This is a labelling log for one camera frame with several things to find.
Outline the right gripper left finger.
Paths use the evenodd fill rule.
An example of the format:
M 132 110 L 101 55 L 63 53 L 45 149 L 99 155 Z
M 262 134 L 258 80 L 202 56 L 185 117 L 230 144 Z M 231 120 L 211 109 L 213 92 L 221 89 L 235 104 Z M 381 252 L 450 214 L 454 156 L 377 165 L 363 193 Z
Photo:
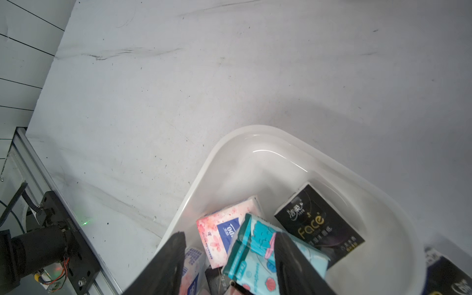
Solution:
M 185 250 L 184 232 L 174 233 L 124 294 L 177 295 L 182 281 Z

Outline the white storage box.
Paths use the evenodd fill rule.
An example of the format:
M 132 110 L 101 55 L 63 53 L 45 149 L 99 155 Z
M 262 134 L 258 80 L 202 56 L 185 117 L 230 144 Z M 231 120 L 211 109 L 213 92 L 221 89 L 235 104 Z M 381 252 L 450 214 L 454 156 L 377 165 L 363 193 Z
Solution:
M 327 282 L 337 294 L 419 295 L 423 291 L 423 244 L 401 207 L 347 167 L 271 126 L 242 127 L 216 144 L 163 239 L 184 232 L 187 245 L 201 247 L 197 220 L 253 195 L 265 219 L 278 226 L 276 210 L 306 183 L 364 239 L 327 272 Z

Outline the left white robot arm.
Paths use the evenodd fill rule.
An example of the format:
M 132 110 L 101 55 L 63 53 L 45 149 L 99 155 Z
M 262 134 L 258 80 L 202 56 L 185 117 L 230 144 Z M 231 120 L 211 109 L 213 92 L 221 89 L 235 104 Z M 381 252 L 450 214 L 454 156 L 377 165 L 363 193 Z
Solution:
M 4 224 L 9 215 L 15 216 L 13 208 L 20 198 L 28 207 L 44 218 L 39 229 L 27 232 L 20 225 L 22 234 L 11 236 L 10 230 L 1 231 L 1 294 L 5 295 L 18 287 L 22 278 L 34 274 L 35 280 L 47 287 L 54 286 L 69 275 L 70 248 L 73 238 L 72 227 L 65 222 L 53 222 L 51 210 L 37 206 L 27 194 L 28 183 L 23 182 L 10 202 L 1 204 L 5 210 L 1 215 Z M 44 280 L 41 269 L 53 263 L 62 263 L 61 274 L 50 280 Z

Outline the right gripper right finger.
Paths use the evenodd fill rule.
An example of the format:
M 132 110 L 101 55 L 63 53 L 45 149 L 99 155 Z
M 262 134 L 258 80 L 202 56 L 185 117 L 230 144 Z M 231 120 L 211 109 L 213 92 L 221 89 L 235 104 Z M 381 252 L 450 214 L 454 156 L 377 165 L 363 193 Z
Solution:
M 276 234 L 274 254 L 281 295 L 335 295 L 288 234 Z

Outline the teal tissue pack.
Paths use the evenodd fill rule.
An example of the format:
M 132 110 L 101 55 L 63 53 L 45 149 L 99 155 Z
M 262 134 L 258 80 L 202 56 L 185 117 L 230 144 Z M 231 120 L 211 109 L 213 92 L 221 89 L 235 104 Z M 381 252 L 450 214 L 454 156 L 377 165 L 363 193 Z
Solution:
M 286 233 L 312 267 L 325 279 L 329 258 L 265 220 L 246 214 L 233 238 L 223 274 L 254 295 L 281 295 L 274 254 L 275 236 Z

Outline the pink blue tissue pack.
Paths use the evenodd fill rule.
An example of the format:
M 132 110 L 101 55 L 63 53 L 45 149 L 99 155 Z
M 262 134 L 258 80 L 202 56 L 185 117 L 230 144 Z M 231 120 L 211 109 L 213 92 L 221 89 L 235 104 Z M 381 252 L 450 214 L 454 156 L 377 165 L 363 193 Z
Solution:
M 185 251 L 181 276 L 180 295 L 197 295 L 205 269 L 206 253 L 199 248 L 189 247 Z

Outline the tilted pink tissue pack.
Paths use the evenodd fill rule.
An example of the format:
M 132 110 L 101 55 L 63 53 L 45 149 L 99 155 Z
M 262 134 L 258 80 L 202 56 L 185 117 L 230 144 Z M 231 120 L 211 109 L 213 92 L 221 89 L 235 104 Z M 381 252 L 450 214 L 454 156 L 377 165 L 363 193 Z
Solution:
M 264 216 L 258 196 L 253 195 L 196 221 L 212 269 L 226 265 L 232 239 L 244 222 L 247 213 L 259 217 Z

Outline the black pack under teal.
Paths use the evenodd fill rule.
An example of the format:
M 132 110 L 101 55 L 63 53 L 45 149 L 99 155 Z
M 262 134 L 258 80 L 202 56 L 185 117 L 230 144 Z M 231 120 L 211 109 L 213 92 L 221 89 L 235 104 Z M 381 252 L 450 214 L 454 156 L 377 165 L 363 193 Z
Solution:
M 291 235 L 316 248 L 329 258 L 332 267 L 365 239 L 310 184 L 303 184 L 274 213 Z

